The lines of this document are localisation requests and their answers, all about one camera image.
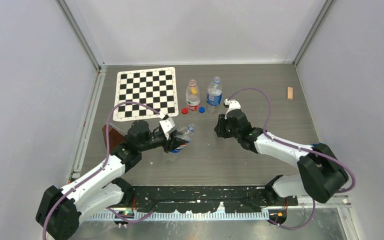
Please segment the pepsi bottle blue cap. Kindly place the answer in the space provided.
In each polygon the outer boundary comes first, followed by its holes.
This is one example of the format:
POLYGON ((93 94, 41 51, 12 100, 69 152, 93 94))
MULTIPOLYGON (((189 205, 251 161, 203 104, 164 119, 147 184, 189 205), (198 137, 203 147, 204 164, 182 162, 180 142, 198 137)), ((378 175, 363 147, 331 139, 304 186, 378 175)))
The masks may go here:
POLYGON ((179 156, 181 151, 188 145, 192 140, 196 130, 196 125, 194 123, 188 124, 180 128, 175 135, 175 148, 165 154, 166 160, 169 162, 175 161, 179 156))

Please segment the clear bottle blue label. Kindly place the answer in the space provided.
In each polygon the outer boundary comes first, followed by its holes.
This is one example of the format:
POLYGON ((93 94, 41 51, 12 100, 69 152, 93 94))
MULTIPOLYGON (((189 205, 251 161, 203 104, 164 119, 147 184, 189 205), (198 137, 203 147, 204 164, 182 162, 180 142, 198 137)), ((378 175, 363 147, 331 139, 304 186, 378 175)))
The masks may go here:
POLYGON ((214 113, 217 107, 220 106, 222 100, 222 82, 221 78, 216 76, 213 81, 207 87, 207 111, 214 113))

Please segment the clear bottle red label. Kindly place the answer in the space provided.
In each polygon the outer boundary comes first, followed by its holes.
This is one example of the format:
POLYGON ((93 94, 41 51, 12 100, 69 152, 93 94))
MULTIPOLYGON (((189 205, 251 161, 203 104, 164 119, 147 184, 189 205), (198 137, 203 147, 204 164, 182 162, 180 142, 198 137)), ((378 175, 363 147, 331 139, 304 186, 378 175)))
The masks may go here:
POLYGON ((185 96, 186 96, 187 109, 193 113, 198 112, 201 106, 201 96, 200 96, 200 90, 196 80, 191 79, 188 82, 185 96), (192 94, 191 88, 197 88, 198 90, 197 94, 192 94))

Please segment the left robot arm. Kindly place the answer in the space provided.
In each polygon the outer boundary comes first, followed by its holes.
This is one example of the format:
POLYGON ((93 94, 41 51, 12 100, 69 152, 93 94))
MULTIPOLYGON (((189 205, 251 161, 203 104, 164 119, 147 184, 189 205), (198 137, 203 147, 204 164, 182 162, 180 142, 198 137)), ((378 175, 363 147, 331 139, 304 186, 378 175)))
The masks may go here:
POLYGON ((52 185, 44 191, 35 217, 43 239, 67 240, 99 211, 116 204, 128 207, 134 199, 132 187, 121 176, 142 160, 144 151, 161 147, 179 153, 194 131, 193 123, 178 129, 170 117, 154 130, 145 120, 134 121, 124 140, 95 168, 63 187, 52 185))

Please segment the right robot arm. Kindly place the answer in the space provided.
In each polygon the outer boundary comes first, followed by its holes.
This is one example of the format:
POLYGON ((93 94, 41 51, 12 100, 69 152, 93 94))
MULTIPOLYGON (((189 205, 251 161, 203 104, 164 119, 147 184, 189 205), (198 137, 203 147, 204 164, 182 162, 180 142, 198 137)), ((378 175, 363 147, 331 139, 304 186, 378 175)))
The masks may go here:
POLYGON ((277 175, 265 185, 265 198, 271 205, 279 205, 291 196, 309 196, 324 204, 350 178, 345 168, 334 162, 335 156, 326 144, 298 145, 276 137, 253 127, 240 109, 219 114, 214 131, 219 138, 236 139, 247 151, 271 156, 298 169, 297 175, 277 175))

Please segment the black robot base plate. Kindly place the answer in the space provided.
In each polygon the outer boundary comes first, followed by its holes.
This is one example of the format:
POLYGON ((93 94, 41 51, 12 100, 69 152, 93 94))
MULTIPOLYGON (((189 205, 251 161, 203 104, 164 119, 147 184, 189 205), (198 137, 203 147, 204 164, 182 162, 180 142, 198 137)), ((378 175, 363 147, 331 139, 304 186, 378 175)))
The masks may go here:
POLYGON ((251 207, 266 207, 292 197, 281 198, 265 187, 255 185, 133 186, 114 207, 147 213, 153 211, 156 204, 166 202, 240 202, 251 207))

